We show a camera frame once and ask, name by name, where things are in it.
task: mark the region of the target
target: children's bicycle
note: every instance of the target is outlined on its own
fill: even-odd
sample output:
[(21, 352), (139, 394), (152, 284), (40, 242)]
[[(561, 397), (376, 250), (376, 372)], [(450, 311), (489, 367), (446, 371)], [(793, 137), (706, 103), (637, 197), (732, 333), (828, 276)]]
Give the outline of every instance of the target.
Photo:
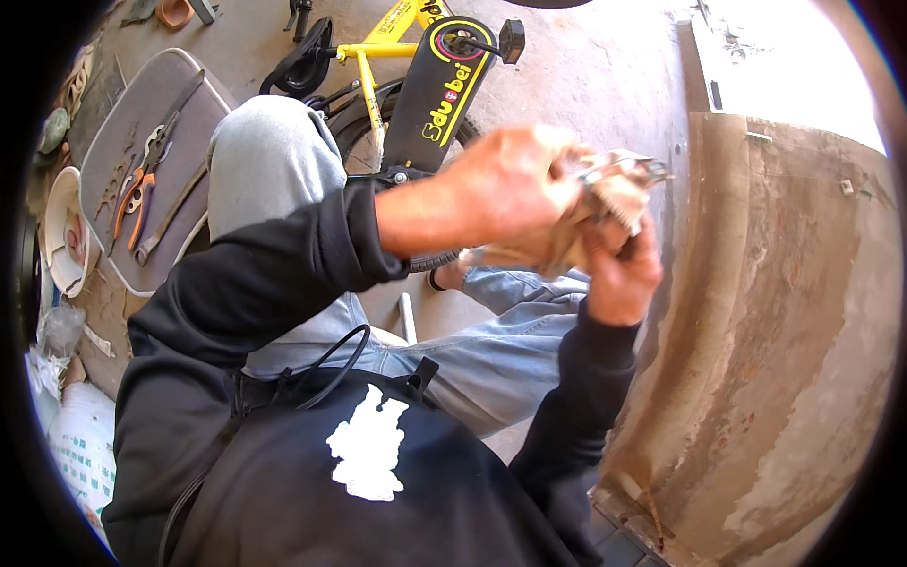
[[(480, 135), (466, 111), (484, 76), (500, 57), (516, 64), (526, 45), (520, 20), (506, 20), (498, 34), (470, 17), (453, 15), (443, 0), (400, 0), (360, 44), (331, 45), (331, 18), (306, 27), (310, 2), (290, 0), (289, 30), (299, 13), (299, 45), (262, 83), (321, 111), (337, 143), (349, 178), (392, 187), (438, 171), (454, 142), (464, 146)], [(418, 43), (401, 43), (418, 22)], [(411, 57), (406, 77), (378, 85), (369, 59)], [(359, 78), (328, 96), (312, 95), (331, 61), (355, 61)], [(411, 259), (412, 271), (437, 268), (457, 250)]]

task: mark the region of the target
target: leg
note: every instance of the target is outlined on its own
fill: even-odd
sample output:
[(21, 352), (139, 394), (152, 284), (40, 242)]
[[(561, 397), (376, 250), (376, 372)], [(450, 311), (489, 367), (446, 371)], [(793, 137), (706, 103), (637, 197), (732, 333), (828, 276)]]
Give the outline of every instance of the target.
[(535, 414), (560, 381), (558, 347), (576, 325), (588, 278), (577, 271), (546, 281), (537, 274), (469, 269), (463, 292), (499, 317), (450, 337), (386, 347), (379, 372), (412, 372), (422, 357), (440, 368), (431, 397), (484, 437)]
[[(208, 150), (211, 239), (231, 230), (286, 217), (296, 208), (340, 191), (346, 173), (334, 138), (317, 114), (300, 101), (256, 96), (218, 125)], [(246, 371), (269, 379), (285, 367), (310, 366), (353, 327), (366, 322), (354, 294), (262, 349), (251, 353)], [(332, 360), (346, 361), (356, 339)]]

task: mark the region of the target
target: black sweatshirt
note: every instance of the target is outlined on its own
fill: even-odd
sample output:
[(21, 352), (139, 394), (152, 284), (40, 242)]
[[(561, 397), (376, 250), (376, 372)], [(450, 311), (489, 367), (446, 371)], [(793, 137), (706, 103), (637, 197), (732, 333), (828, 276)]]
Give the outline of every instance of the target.
[[(134, 359), (117, 399), (117, 482), (102, 515), (123, 565), (155, 564), (171, 507), (212, 466), (172, 535), (170, 565), (600, 563), (586, 492), (633, 376), (638, 328), (597, 324), (585, 305), (561, 342), (561, 384), (509, 468), (443, 411), (355, 369), (314, 408), (255, 410), (220, 441), (227, 378), (247, 353), (343, 292), (406, 275), (405, 262), (381, 250), (367, 185), (236, 230), (177, 264), (129, 319)], [(369, 385), (407, 404), (392, 471), (403, 490), (390, 502), (351, 495), (332, 478), (341, 459), (327, 439)]]

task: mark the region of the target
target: orange pliers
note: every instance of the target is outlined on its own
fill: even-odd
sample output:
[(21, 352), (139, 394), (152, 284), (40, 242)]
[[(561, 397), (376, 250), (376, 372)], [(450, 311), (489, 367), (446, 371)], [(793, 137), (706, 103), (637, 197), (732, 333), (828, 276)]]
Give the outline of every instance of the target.
[(154, 129), (148, 140), (145, 141), (145, 157), (126, 179), (127, 188), (122, 195), (120, 206), (116, 211), (116, 225), (113, 228), (113, 243), (120, 237), (122, 218), (127, 213), (139, 212), (135, 221), (135, 228), (129, 237), (129, 250), (135, 249), (141, 236), (141, 230), (148, 219), (148, 208), (151, 206), (151, 192), (154, 191), (154, 170), (161, 163), (161, 157), (167, 148), (167, 139), (173, 130), (179, 112), (174, 112), (170, 119)]

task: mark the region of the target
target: man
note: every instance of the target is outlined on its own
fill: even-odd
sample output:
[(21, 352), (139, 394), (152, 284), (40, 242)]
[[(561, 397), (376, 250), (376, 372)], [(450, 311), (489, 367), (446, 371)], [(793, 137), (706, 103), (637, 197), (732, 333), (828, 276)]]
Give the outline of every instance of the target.
[[(498, 318), (323, 357), (365, 322), (353, 292), (406, 277), (406, 258), (554, 223), (579, 194), (556, 161), (577, 151), (552, 128), (498, 131), (375, 196), (345, 187), (298, 101), (229, 115), (211, 141), (211, 250), (129, 321), (102, 515), (120, 562), (596, 564), (586, 491), (660, 280), (650, 219), (620, 259), (587, 235), (589, 284), (454, 265), (436, 282)], [(509, 468), (476, 437), (533, 414)]]

